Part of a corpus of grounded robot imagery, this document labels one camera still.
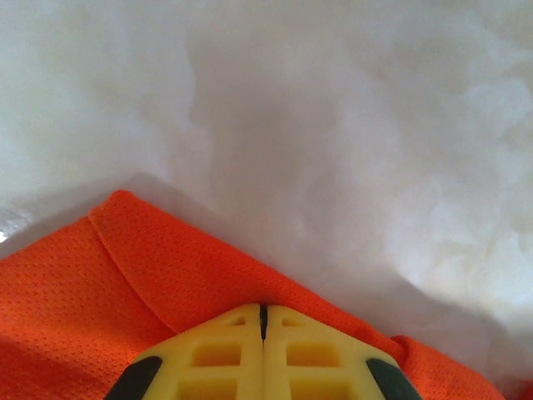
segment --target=orange mesh fabric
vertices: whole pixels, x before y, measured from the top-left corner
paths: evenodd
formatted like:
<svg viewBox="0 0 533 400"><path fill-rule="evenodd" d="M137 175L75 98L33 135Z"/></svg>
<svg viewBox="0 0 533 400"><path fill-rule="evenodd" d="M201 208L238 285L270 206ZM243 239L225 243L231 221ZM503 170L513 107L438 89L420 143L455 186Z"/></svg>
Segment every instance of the orange mesh fabric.
<svg viewBox="0 0 533 400"><path fill-rule="evenodd" d="M0 398L103 398L141 350L244 303L294 308L390 353L426 400L503 398L128 192L0 262Z"/></svg>

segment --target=white sheet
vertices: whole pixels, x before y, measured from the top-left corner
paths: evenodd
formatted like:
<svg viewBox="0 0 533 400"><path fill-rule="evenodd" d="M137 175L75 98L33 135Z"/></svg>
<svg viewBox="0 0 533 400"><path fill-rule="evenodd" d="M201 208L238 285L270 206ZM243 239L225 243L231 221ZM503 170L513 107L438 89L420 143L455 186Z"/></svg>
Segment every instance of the white sheet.
<svg viewBox="0 0 533 400"><path fill-rule="evenodd" d="M0 0L0 254L114 188L514 396L530 0Z"/></svg>

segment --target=black rubber edge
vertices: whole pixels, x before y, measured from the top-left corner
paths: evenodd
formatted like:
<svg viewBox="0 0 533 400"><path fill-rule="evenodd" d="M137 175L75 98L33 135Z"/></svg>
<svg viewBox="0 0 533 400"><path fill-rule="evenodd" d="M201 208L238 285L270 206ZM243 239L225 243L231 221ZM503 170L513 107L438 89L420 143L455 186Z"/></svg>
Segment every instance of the black rubber edge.
<svg viewBox="0 0 533 400"><path fill-rule="evenodd" d="M265 304L259 306L259 324L261 325L261 339L267 338L268 307Z"/></svg>
<svg viewBox="0 0 533 400"><path fill-rule="evenodd" d="M366 360L366 365L385 400L422 400L400 368L377 358Z"/></svg>
<svg viewBox="0 0 533 400"><path fill-rule="evenodd" d="M142 400L162 362L151 356L128 366L104 400Z"/></svg>

